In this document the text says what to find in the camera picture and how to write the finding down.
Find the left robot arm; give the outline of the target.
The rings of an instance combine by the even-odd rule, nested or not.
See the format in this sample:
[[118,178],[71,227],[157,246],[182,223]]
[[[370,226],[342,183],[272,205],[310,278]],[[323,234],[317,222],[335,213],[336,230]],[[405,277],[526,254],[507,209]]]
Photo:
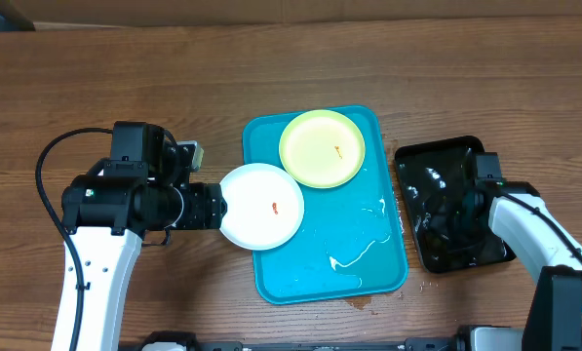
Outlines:
[[217,184],[192,183],[203,150],[166,129],[117,122],[110,155],[76,176],[61,196],[60,214],[35,169],[40,199],[64,243],[64,275],[52,347],[115,350],[129,282],[149,232],[217,229],[227,204]]

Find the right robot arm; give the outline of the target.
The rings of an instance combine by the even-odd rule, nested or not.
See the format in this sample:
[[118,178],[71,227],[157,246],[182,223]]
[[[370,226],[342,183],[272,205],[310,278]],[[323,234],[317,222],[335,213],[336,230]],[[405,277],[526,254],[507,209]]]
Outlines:
[[507,244],[535,283],[525,327],[459,328],[450,350],[582,350],[582,245],[550,214],[539,194],[508,182],[478,182],[447,223],[473,226]]

